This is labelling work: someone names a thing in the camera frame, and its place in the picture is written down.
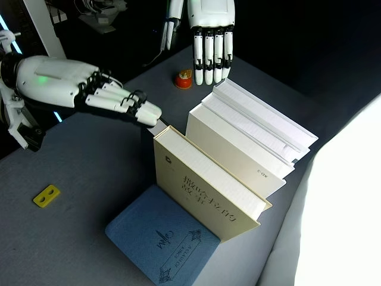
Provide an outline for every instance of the gray table surface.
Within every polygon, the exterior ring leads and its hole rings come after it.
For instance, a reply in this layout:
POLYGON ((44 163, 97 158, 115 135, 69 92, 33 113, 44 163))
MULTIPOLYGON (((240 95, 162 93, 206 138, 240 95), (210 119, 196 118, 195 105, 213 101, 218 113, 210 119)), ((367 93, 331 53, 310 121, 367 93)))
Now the gray table surface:
MULTIPOLYGON (((172 78, 191 67, 187 48, 126 88, 143 89, 163 118, 185 132, 188 111, 212 86, 177 89, 172 78)), ((310 128, 318 107, 235 58, 230 78, 310 128)), ((224 244, 195 285, 255 285, 308 163, 269 200, 262 225, 224 244)), ((105 236, 106 225, 151 183, 140 154, 140 130, 129 123, 75 114, 48 131, 37 153, 17 150, 0 161, 0 285, 153 285, 105 236), (32 201, 47 185, 61 194, 46 208, 32 201)))

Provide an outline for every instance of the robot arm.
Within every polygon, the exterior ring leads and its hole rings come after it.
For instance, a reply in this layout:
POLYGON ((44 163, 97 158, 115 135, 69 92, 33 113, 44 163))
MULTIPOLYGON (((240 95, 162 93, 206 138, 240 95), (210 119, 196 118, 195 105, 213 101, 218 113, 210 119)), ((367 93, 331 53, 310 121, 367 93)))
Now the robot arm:
MULTIPOLYGON (((0 32, 6 51, 12 35, 9 31, 0 32)), ((144 92, 123 89, 119 81, 98 67, 46 56, 23 58, 15 52, 6 53, 0 67, 0 93, 7 112, 3 121, 23 148, 32 144, 38 149, 39 144, 34 141, 39 140, 38 133, 42 134, 35 122, 31 122, 34 121, 31 116, 27 116, 24 101, 37 108, 73 108, 150 127, 161 116, 161 109, 148 102, 144 92), (25 128, 31 129, 27 136, 25 128)))
MULTIPOLYGON (((167 24, 167 49, 180 24, 184 0, 171 0, 167 24)), ((195 82, 212 84, 227 78, 233 61, 234 0, 188 0, 193 30, 195 82)))

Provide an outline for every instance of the yellow toy brick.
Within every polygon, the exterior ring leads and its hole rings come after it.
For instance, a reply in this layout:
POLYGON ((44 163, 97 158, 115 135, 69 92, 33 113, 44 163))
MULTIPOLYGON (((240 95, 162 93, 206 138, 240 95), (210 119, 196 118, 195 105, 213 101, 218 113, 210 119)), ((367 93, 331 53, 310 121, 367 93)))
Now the yellow toy brick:
POLYGON ((59 189, 53 185, 47 186, 42 192, 40 192, 33 201, 39 207, 46 207, 56 196, 60 194, 59 189))

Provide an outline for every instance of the blue light strip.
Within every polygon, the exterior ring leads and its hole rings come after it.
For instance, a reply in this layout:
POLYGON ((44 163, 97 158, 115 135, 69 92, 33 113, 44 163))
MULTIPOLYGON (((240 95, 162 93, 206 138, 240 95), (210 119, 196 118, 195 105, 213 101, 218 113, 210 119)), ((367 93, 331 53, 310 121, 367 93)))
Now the blue light strip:
MULTIPOLYGON (((1 15, 0 15, 0 24, 1 24, 2 28, 3 28, 3 30, 9 30, 7 24, 5 24, 5 21, 4 21, 4 19, 1 17, 1 15)), ((16 50, 19 54, 23 54, 23 53, 21 52, 20 47, 17 45, 16 41, 13 41, 12 45, 13 45, 13 47, 15 48, 15 50, 16 50)), ((56 111, 54 112, 54 115, 55 115, 55 117, 57 117, 57 120, 61 123, 61 122, 62 122, 61 116, 60 116, 56 111)))
MULTIPOLYGON (((9 30, 7 24, 5 24, 4 19, 1 17, 1 15, 0 15, 0 24, 1 24, 2 28, 3 28, 3 30, 9 30)), ((16 41, 13 41, 12 44, 13 44, 15 50, 16 50, 19 54, 22 54, 22 52, 21 52, 20 48, 18 47, 16 41)))
POLYGON ((61 123, 62 122, 62 119, 61 119, 61 116, 57 113, 57 111, 53 112, 55 117, 57 117, 58 121, 61 123))

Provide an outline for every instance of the white book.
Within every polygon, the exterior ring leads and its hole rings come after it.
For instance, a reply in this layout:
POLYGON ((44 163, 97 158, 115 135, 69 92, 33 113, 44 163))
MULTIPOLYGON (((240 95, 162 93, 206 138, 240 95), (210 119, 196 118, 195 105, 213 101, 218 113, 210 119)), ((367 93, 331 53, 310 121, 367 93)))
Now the white book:
POLYGON ((186 136, 257 194, 267 198, 294 168, 199 104, 189 112, 186 136))
POLYGON ((233 125, 263 148, 271 153, 276 153, 290 163, 295 163, 302 159, 310 151, 310 149, 304 148, 299 150, 292 145, 288 145, 285 140, 258 126, 248 116, 231 108, 231 106, 218 99, 213 93, 202 100, 202 105, 233 125))
POLYGON ((260 225, 271 207, 172 126, 154 148, 157 184, 222 241, 260 225))
POLYGON ((299 150, 307 149, 318 137, 275 108, 229 79, 213 87, 214 94, 262 128, 283 138, 299 150))

